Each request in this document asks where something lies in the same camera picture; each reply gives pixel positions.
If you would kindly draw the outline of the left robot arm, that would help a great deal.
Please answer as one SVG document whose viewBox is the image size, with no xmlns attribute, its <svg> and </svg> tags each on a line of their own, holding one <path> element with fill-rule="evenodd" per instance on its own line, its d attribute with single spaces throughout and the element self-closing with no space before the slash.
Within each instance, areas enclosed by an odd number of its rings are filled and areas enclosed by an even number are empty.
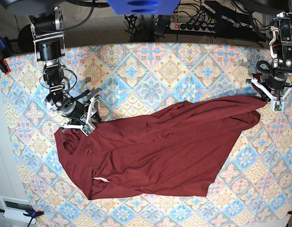
<svg viewBox="0 0 292 227">
<path fill-rule="evenodd" d="M 242 5 L 248 10 L 250 23 L 254 31 L 269 43 L 272 63 L 261 60 L 257 69 L 261 72 L 258 77 L 248 79 L 247 83 L 256 87 L 263 101 L 282 102 L 292 90 L 292 82 L 287 79 L 292 74 L 292 15 L 291 0 L 242 0 Z M 268 26 L 269 36 L 261 33 L 253 21 L 253 13 L 276 16 Z"/>
</svg>

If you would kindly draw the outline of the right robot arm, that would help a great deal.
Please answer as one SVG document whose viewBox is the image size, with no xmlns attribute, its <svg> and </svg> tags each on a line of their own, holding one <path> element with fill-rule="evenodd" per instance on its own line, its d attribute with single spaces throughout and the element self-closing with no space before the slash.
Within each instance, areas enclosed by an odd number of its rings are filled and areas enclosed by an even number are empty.
<svg viewBox="0 0 292 227">
<path fill-rule="evenodd" d="M 44 100 L 46 107 L 69 119 L 62 127 L 63 132 L 75 129 L 88 136 L 96 128 L 93 122 L 101 122 L 97 106 L 100 89 L 87 89 L 76 97 L 70 95 L 73 86 L 64 73 L 73 71 L 59 61 L 65 49 L 60 7 L 56 6 L 45 17 L 31 17 L 30 20 L 35 57 L 37 61 L 45 62 L 43 80 L 49 90 Z"/>
</svg>

